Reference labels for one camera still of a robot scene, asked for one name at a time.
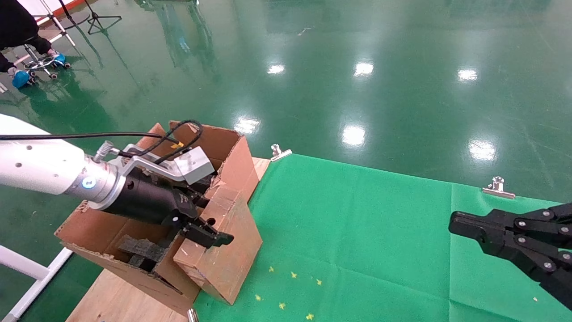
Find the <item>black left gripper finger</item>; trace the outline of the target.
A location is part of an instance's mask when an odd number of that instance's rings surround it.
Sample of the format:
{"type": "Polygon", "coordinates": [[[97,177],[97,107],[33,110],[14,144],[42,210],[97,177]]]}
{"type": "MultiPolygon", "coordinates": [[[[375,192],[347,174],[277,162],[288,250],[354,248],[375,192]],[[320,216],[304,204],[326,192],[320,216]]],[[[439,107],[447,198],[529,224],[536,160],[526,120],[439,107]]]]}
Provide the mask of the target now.
{"type": "Polygon", "coordinates": [[[210,199],[204,196],[204,193],[201,191],[196,191],[195,189],[188,187],[185,190],[185,194],[188,196],[188,199],[195,207],[199,208],[206,208],[210,199]]]}
{"type": "Polygon", "coordinates": [[[219,232],[200,216],[182,220],[181,234],[206,249],[230,245],[235,239],[232,234],[219,232]]]}

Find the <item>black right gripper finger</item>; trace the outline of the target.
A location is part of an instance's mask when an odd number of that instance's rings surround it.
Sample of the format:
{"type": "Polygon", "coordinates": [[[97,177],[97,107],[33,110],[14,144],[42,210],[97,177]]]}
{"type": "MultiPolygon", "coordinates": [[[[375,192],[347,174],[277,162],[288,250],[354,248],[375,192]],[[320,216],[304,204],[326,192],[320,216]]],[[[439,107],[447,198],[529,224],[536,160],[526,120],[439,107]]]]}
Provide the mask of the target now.
{"type": "Polygon", "coordinates": [[[481,232],[475,240],[485,254],[510,261],[525,274],[571,273],[571,251],[555,241],[511,231],[481,232]]]}
{"type": "Polygon", "coordinates": [[[486,233],[541,233],[549,236],[571,235],[572,204],[542,208],[517,214],[493,209],[485,216],[455,211],[449,231],[459,236],[484,236],[486,233]]]}

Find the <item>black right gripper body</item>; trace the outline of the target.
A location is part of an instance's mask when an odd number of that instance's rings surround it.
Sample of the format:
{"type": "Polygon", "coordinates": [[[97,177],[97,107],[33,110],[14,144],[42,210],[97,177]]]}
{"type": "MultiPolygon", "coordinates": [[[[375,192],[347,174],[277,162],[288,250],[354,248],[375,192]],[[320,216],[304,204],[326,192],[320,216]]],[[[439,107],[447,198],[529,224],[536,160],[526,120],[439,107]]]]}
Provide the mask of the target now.
{"type": "Polygon", "coordinates": [[[540,286],[569,310],[572,310],[572,274],[562,268],[544,274],[540,286]]]}

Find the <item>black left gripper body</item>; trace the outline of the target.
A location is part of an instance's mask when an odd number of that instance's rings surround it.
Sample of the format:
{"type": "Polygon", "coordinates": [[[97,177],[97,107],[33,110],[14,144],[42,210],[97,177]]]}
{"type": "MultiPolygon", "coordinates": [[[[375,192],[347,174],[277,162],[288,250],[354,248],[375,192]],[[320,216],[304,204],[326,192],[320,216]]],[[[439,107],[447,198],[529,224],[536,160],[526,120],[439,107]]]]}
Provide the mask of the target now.
{"type": "Polygon", "coordinates": [[[186,184],[173,183],[159,175],[131,172],[116,199],[103,211],[178,229],[187,225],[200,227],[202,219],[194,203],[199,195],[186,184]]]}

